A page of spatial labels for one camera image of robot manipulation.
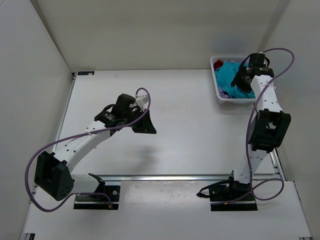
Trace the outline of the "teal t shirt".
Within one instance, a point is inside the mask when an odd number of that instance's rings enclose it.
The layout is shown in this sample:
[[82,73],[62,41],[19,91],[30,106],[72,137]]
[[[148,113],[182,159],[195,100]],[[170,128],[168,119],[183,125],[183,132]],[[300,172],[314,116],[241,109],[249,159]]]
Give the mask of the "teal t shirt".
[[229,99],[254,99],[253,91],[250,93],[242,92],[238,87],[231,87],[231,82],[235,77],[240,63],[235,61],[223,61],[223,66],[214,71],[217,87],[221,87],[227,92]]

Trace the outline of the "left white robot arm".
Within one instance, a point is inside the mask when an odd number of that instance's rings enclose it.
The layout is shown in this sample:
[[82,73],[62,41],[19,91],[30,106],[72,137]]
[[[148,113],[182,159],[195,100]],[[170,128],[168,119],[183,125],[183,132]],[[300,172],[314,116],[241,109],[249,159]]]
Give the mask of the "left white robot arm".
[[105,194],[105,182],[93,173],[73,174],[76,165],[100,143],[128,125],[134,133],[156,134],[148,107],[148,95],[121,94],[115,104],[106,106],[77,137],[52,153],[37,158],[34,182],[57,201],[70,194],[87,193],[93,200]]

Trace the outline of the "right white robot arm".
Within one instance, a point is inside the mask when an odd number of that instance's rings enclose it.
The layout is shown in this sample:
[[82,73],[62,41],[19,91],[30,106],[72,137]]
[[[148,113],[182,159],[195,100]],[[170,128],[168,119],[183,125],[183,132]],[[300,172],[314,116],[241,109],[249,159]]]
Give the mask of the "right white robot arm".
[[264,53],[250,54],[239,66],[232,87],[253,92],[256,98],[246,132],[246,153],[242,163],[231,172],[224,193],[238,199],[251,189],[251,178],[265,157],[278,148],[289,128],[291,115],[285,113],[276,97],[272,79],[274,72]]

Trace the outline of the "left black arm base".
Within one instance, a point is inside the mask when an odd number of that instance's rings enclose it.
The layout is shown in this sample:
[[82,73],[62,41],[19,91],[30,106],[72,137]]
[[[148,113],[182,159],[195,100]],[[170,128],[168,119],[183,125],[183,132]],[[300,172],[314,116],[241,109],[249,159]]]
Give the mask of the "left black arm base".
[[101,194],[84,195],[78,194],[75,197],[74,210],[108,210],[116,211],[119,209],[121,182],[106,181]]

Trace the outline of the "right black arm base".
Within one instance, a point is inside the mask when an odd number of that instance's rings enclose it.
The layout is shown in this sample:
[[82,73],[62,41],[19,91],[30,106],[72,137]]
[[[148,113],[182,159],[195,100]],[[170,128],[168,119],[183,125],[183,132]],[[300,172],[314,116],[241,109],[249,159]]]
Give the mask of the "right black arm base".
[[250,212],[258,210],[255,197],[251,193],[250,184],[239,183],[231,178],[201,188],[196,196],[209,199],[212,212]]

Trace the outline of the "white plastic basket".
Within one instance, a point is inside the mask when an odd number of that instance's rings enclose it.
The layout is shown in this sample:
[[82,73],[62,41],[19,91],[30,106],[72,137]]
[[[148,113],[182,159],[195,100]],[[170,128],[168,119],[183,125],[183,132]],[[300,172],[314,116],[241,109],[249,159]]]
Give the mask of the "white plastic basket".
[[214,62],[220,59],[222,61],[237,62],[241,64],[246,57],[246,55],[214,55],[210,57],[210,66],[213,76],[215,93],[220,104],[253,104],[256,101],[255,98],[221,98],[218,92],[218,85],[216,82],[215,71],[213,67]]

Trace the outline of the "lilac t shirt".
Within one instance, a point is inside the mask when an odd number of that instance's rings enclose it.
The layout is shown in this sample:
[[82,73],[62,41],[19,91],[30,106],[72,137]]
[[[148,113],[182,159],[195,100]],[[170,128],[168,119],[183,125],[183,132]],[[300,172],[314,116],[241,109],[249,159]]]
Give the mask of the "lilac t shirt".
[[223,91],[223,89],[221,87],[218,87],[218,93],[219,93],[219,96],[223,99],[229,99],[230,96],[228,95],[227,92]]

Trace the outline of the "red t shirt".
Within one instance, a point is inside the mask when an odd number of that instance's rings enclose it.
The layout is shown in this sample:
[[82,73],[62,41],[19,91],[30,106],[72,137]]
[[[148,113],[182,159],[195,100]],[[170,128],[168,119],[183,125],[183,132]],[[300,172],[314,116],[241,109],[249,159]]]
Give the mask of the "red t shirt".
[[216,60],[214,63],[213,63],[213,70],[216,71],[217,69],[221,68],[224,64],[224,61],[223,60]]

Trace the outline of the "dark label sticker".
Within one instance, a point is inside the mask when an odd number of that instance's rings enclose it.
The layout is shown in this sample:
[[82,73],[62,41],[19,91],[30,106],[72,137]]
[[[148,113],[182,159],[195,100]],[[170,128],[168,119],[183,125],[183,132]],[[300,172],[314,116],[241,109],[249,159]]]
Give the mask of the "dark label sticker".
[[78,76],[92,76],[95,74],[95,71],[79,71]]

